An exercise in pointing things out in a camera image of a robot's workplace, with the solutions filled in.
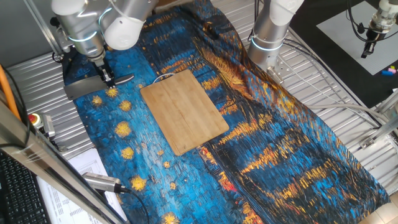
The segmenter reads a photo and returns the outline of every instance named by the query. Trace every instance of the paper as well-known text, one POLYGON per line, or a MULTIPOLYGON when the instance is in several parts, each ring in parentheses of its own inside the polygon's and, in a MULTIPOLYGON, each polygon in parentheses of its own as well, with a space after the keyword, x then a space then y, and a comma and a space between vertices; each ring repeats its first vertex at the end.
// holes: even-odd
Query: paper
MULTIPOLYGON (((72 159, 69 163, 80 173, 92 172, 94 174, 107 175, 105 167, 101 162, 100 155, 96 149, 90 149, 72 159)), ((55 190, 51 185, 46 183, 40 177, 37 177, 40 191, 43 195, 45 206, 53 224, 81 224, 92 223, 99 224, 97 219, 92 217, 89 213, 84 211, 78 205, 73 203, 69 198, 55 190)), ((127 220, 116 194, 112 192, 105 193, 108 203, 115 209, 119 215, 127 220)))

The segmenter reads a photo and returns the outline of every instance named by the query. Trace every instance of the yellow star pattern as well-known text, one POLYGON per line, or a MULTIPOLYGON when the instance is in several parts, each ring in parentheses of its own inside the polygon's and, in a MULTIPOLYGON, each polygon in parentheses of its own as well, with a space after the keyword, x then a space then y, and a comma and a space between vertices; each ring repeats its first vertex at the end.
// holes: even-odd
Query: yellow star pattern
POLYGON ((107 89, 105 93, 107 96, 114 98, 118 95, 118 89, 117 88, 107 89))
POLYGON ((133 155, 134 155, 134 151, 130 147, 127 147, 122 150, 122 157, 125 159, 132 159, 133 155))
POLYGON ((180 220, 172 212, 162 215, 162 224, 179 224, 179 223, 180 220))
POLYGON ((127 123, 126 121, 122 121, 120 122, 114 132, 121 138, 124 138, 126 136, 128 136, 131 133, 131 129, 129 127, 129 123, 127 123))
POLYGON ((163 166, 167 169, 167 168, 170 168, 170 163, 169 162, 164 162, 163 163, 163 166))
POLYGON ((139 175, 135 175, 131 180, 131 187, 134 188, 136 191, 141 191, 145 188, 147 184, 147 180, 142 179, 139 175))
POLYGON ((123 111, 129 111, 131 110, 131 103, 128 100, 123 100, 120 104, 119 104, 119 108, 123 111))
POLYGON ((177 187, 177 186, 175 185, 174 182, 171 182, 171 183, 170 183, 170 190, 175 190, 176 187, 177 187))
POLYGON ((93 101, 91 101, 94 106, 99 106, 102 104, 102 99, 99 96, 93 96, 93 101))

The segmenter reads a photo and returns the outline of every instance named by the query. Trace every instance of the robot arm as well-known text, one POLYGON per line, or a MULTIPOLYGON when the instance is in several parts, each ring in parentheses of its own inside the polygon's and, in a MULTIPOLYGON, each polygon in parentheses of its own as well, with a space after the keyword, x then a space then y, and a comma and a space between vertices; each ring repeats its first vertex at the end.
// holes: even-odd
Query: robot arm
MULTIPOLYGON (((102 81, 114 88, 104 45, 115 50, 134 46, 156 4, 157 0, 52 0, 51 7, 63 29, 58 33, 86 55, 102 81)), ((64 46, 64 51, 68 52, 70 45, 64 46)))
POLYGON ((398 0, 380 0, 377 13, 373 14, 366 33, 367 42, 362 53, 366 58, 374 52, 377 41, 383 40, 391 27, 396 23, 398 15, 398 0))
POLYGON ((264 0, 264 7, 254 23, 248 50, 250 59, 279 83, 274 67, 289 24, 304 0, 264 0))

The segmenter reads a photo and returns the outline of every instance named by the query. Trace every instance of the bamboo cutting board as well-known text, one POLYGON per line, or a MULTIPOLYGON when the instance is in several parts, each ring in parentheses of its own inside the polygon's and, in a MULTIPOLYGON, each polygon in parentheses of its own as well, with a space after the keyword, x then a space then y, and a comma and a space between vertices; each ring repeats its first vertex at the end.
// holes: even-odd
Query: bamboo cutting board
POLYGON ((178 156, 229 129, 189 70, 142 88, 141 95, 178 156))

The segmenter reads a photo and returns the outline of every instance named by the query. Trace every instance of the black keyboard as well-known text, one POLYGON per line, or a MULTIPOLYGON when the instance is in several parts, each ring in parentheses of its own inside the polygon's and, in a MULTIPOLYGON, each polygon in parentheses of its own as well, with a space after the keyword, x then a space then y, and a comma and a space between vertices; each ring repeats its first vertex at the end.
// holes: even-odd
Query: black keyboard
POLYGON ((0 211, 5 223, 49 223, 36 177, 0 150, 0 211))

